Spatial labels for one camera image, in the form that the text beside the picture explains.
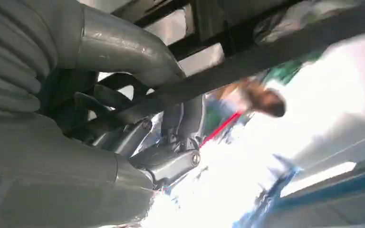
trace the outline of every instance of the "person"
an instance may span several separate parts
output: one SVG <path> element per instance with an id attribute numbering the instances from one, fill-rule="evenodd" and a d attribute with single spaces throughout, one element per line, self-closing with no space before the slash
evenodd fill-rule
<path id="1" fill-rule="evenodd" d="M 237 111 L 282 117 L 286 112 L 283 97 L 276 90 L 266 88 L 259 80 L 246 78 L 212 92 L 214 98 L 236 106 Z"/>
<path id="2" fill-rule="evenodd" d="M 256 112 L 273 117 L 282 117 L 286 112 L 286 102 L 282 95 L 252 78 L 210 92 L 205 104 L 205 137 L 237 112 Z"/>

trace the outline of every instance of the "gray pipe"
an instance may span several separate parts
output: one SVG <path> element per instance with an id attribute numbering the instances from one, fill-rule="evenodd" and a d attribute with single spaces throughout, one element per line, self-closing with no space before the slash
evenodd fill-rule
<path id="1" fill-rule="evenodd" d="M 0 227 L 141 219 L 152 196 L 143 173 L 33 113 L 57 67 L 126 70 L 153 87 L 184 76 L 159 39 L 120 19 L 72 0 L 0 0 Z"/>
<path id="2" fill-rule="evenodd" d="M 125 71 L 152 88 L 167 86 L 186 77 L 158 37 L 129 22 L 77 2 L 51 1 L 53 6 L 47 9 L 40 1 L 24 1 L 42 12 L 41 16 L 52 28 L 59 67 Z M 67 23 L 58 26 L 58 18 Z M 179 129 L 182 137 L 201 136 L 202 104 L 202 97 L 198 97 L 183 104 L 183 109 L 171 107 L 165 111 L 162 127 L 171 129 L 171 133 L 177 133 Z"/>

